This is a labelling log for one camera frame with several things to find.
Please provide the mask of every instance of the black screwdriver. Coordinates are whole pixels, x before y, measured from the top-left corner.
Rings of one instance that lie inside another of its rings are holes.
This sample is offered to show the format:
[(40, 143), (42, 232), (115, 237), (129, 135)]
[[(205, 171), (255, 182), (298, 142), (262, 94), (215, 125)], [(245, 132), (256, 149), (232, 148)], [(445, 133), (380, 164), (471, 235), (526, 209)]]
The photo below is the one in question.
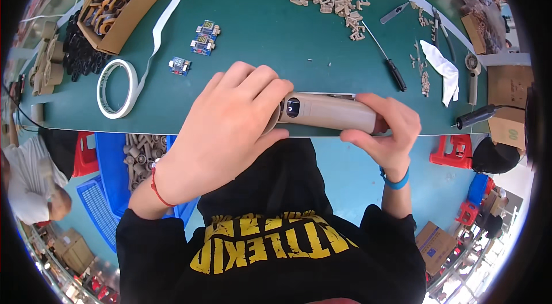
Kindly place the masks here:
[(393, 75), (393, 78), (395, 79), (395, 81), (397, 82), (397, 85), (398, 85), (398, 89), (401, 90), (401, 91), (406, 91), (406, 84), (405, 84), (405, 81), (403, 80), (403, 76), (401, 75), (401, 73), (398, 71), (397, 69), (397, 66), (395, 66), (395, 64), (393, 63), (393, 61), (387, 57), (387, 55), (385, 54), (385, 52), (383, 51), (382, 49), (382, 46), (379, 45), (379, 43), (377, 42), (377, 39), (376, 37), (374, 37), (374, 35), (372, 34), (372, 31), (370, 31), (370, 29), (368, 28), (368, 26), (366, 26), (366, 24), (364, 23), (363, 20), (361, 20), (361, 23), (364, 25), (364, 27), (366, 28), (366, 30), (368, 30), (370, 36), (372, 36), (372, 38), (374, 39), (374, 41), (376, 42), (377, 46), (379, 46), (379, 49), (383, 52), (383, 55), (385, 56), (385, 58), (387, 59), (385, 61), (385, 64), (387, 65), (387, 67), (389, 68), (389, 71), (391, 72), (391, 74)]
[(452, 125), (451, 127), (457, 127), (458, 129), (462, 129), (462, 128), (466, 128), (471, 125), (474, 125), (478, 122), (487, 121), (488, 119), (493, 117), (496, 114), (496, 112), (502, 107), (511, 107), (513, 109), (525, 110), (522, 107), (514, 107), (512, 105), (489, 104), (484, 107), (480, 107), (479, 109), (471, 113), (467, 113), (465, 115), (462, 115), (456, 118), (456, 124)]

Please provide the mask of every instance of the red string bracelet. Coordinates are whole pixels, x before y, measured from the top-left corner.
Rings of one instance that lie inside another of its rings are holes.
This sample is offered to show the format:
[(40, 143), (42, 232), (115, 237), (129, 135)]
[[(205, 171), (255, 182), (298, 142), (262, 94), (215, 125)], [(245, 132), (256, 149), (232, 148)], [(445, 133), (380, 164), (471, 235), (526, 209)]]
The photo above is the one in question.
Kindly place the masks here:
[(151, 189), (154, 190), (155, 194), (157, 195), (157, 197), (159, 197), (159, 200), (161, 200), (163, 204), (165, 204), (168, 207), (176, 206), (176, 205), (168, 204), (165, 200), (161, 198), (161, 195), (159, 195), (159, 192), (157, 191), (157, 186), (155, 185), (155, 163), (154, 163), (154, 166), (151, 168)]

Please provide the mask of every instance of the green workbench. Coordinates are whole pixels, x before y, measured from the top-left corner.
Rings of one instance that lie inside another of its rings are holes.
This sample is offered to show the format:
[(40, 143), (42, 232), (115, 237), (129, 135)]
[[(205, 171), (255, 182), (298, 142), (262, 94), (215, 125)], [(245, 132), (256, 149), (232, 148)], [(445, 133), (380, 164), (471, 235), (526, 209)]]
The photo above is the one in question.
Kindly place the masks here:
[[(158, 0), (138, 24), (122, 48), (119, 57), (131, 62), (141, 77), (153, 49), (151, 30), (170, 0)], [(457, 116), (473, 110), (467, 103), (468, 73), (464, 66), (467, 48), (451, 34), (459, 68), (459, 100), (448, 108), (441, 102), (443, 79), (431, 66), (430, 97), (421, 93), (418, 69), (412, 68), (409, 54), (416, 57), (415, 39), (431, 42), (431, 28), (421, 27), (418, 11), (407, 7), (404, 12), (381, 25), (379, 19), (405, 0), (369, 0), (371, 5), (360, 11), (386, 54), (401, 71), (408, 87), (400, 92), (388, 73), (382, 53), (366, 33), (361, 41), (349, 39), (350, 29), (335, 14), (323, 14), (319, 6), (297, 6), (289, 0), (182, 0), (162, 32), (162, 46), (152, 60), (152, 68), (144, 90), (133, 110), (124, 118), (104, 117), (96, 100), (98, 76), (81, 76), (71, 82), (65, 76), (54, 94), (32, 97), (26, 88), (22, 108), (45, 104), (47, 128), (107, 132), (139, 132), (177, 134), (197, 95), (211, 76), (225, 71), (235, 61), (254, 66), (271, 66), (281, 78), (291, 80), (296, 91), (356, 93), (374, 92), (394, 97), (418, 112), (422, 135), (465, 134), (487, 132), (487, 124), (459, 131), (451, 128)], [(216, 49), (211, 56), (190, 52), (196, 27), (204, 19), (221, 27)], [(443, 55), (450, 52), (442, 32), (439, 44)], [(174, 57), (190, 60), (187, 77), (169, 72), (168, 62)], [(487, 77), (479, 75), (478, 106), (487, 103)], [(123, 69), (114, 71), (108, 81), (108, 101), (118, 108), (124, 102), (128, 80)], [(339, 132), (324, 128), (286, 125), (292, 136), (336, 136)]]

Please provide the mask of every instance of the pliers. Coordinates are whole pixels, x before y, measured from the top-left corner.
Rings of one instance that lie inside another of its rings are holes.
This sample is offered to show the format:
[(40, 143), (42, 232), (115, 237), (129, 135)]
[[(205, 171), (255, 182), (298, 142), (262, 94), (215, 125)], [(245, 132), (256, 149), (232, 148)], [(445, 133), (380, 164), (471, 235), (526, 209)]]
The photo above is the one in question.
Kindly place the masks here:
[(433, 10), (433, 27), (432, 27), (433, 45), (436, 48), (439, 48), (439, 37), (438, 36), (439, 36), (439, 27), (440, 27), (441, 30), (443, 30), (443, 33), (445, 35), (446, 43), (449, 45), (449, 49), (451, 50), (452, 62), (456, 62), (456, 55), (454, 53), (454, 47), (452, 46), (452, 41), (449, 38), (448, 32), (446, 31), (445, 27), (443, 26), (443, 23), (441, 23), (441, 17), (439, 15), (439, 12), (437, 11), (437, 9), (435, 9), (435, 7), (432, 7), (432, 10)]

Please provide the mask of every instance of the white shirt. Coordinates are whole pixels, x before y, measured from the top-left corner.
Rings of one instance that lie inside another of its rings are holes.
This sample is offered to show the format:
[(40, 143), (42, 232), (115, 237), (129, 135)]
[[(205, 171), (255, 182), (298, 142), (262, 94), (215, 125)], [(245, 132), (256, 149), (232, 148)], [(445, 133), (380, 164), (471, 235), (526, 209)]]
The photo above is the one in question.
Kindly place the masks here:
[(12, 211), (25, 224), (47, 221), (50, 186), (40, 174), (38, 162), (48, 158), (52, 163), (53, 181), (60, 187), (68, 183), (67, 177), (53, 163), (46, 145), (35, 135), (19, 147), (9, 145), (4, 150), (10, 167), (8, 200)]

